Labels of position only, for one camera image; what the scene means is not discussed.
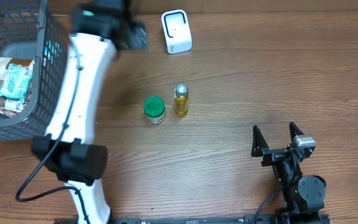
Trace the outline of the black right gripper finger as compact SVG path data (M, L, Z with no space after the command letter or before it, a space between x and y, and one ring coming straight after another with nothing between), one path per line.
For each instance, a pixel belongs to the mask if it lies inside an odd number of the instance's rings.
M265 141L259 127L254 125L253 127L253 143L252 143L252 157L262 157L265 151L269 150L269 146Z
M299 129L299 127L297 127L297 125L295 125L293 121L289 123L289 129L291 139L294 139L294 137L298 135L304 135L304 133Z

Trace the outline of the green lid jar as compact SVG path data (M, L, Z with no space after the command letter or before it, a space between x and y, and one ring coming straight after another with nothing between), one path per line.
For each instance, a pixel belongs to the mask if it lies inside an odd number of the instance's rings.
M166 107L158 96L148 97L143 104L144 113L151 124L162 123L166 118Z

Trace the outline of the yellow liquid bottle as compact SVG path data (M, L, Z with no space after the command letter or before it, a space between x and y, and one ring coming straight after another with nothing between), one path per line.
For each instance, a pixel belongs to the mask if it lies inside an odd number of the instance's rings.
M174 112L184 117L188 112L189 90L185 83L179 83L174 90Z

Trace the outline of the mint green wipes pack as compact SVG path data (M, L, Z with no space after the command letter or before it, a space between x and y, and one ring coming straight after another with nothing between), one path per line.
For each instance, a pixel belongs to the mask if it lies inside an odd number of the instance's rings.
M32 68L9 63L0 69L0 96L25 102L32 82Z

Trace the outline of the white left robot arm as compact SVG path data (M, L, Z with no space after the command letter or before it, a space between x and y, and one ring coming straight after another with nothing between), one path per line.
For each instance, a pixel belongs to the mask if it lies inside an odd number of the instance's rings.
M63 186L40 196L68 190L78 213L73 223L113 223L101 182L108 149L94 143L95 116L103 80L120 51L147 47L145 25L130 7L130 1L92 1L74 12L57 106L45 134L32 140L40 163L30 176L42 167L56 174Z

